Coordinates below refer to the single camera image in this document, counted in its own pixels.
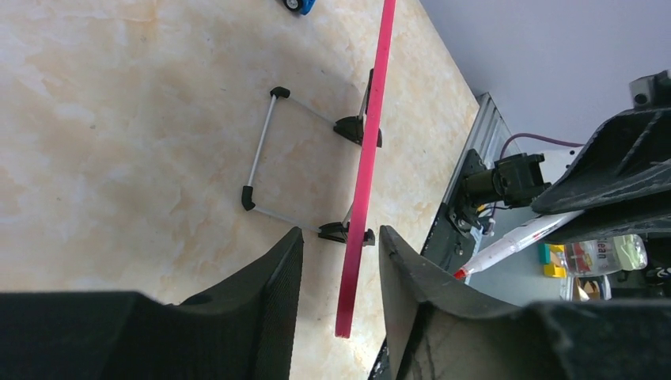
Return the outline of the red white marker pen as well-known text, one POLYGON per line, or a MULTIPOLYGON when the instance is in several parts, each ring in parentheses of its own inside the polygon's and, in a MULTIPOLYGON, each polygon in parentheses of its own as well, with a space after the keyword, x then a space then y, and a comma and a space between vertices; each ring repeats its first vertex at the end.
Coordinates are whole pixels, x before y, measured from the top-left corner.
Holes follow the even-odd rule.
POLYGON ((453 276, 461 280, 473 273, 487 270, 507 257, 537 243, 583 213, 584 211, 571 211, 557 215, 538 215, 509 231, 488 247, 481 249, 453 276))

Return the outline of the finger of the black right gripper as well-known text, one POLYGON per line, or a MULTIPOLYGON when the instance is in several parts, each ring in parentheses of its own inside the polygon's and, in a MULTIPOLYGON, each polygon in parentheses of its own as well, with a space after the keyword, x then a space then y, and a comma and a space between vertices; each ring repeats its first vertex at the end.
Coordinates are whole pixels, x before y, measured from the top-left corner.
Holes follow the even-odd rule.
POLYGON ((633 211, 587 211, 550 233, 550 244, 592 241, 630 234, 669 234, 670 209, 633 211))
POLYGON ((670 108, 627 110, 594 132, 569 169, 531 208, 555 215, 669 191, 670 108))

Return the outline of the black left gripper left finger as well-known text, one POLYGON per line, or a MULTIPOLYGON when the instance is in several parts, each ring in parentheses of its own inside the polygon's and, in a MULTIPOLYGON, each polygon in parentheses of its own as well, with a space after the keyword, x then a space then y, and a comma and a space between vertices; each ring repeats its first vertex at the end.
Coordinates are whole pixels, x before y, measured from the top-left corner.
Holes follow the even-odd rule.
POLYGON ((220 283, 163 304, 137 291, 1 296, 4 379, 286 379, 304 240, 294 227, 220 283))

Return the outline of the pink framed whiteboard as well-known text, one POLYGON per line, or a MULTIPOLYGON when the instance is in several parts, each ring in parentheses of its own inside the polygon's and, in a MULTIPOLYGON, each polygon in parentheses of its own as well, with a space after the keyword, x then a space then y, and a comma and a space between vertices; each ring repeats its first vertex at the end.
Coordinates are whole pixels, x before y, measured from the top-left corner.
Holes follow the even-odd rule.
POLYGON ((381 25, 371 79, 368 114, 364 125, 362 151, 358 164, 353 211, 343 262, 339 299, 335 320, 335 336, 348 339, 354 316, 354 305, 362 259, 366 220, 373 187, 373 171, 377 153, 377 137, 380 130, 384 103, 385 82, 389 66, 392 29, 396 11, 396 0, 383 1, 381 25))

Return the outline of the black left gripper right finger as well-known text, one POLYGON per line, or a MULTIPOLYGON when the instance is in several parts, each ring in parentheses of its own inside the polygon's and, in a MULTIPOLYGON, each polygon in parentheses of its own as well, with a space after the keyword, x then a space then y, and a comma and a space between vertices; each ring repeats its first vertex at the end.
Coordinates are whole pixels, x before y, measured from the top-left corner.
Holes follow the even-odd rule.
POLYGON ((394 379, 667 379, 670 302, 534 302, 481 293, 379 232, 394 379))

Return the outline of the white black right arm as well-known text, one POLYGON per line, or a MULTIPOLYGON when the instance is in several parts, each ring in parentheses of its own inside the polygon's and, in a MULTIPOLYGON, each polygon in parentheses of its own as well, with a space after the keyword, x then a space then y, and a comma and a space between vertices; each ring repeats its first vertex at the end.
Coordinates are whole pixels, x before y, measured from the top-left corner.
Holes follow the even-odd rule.
POLYGON ((557 180, 539 154, 517 154, 467 176, 469 206, 502 201, 538 215, 577 211, 546 242, 670 232, 670 109, 627 110, 606 120, 557 180))

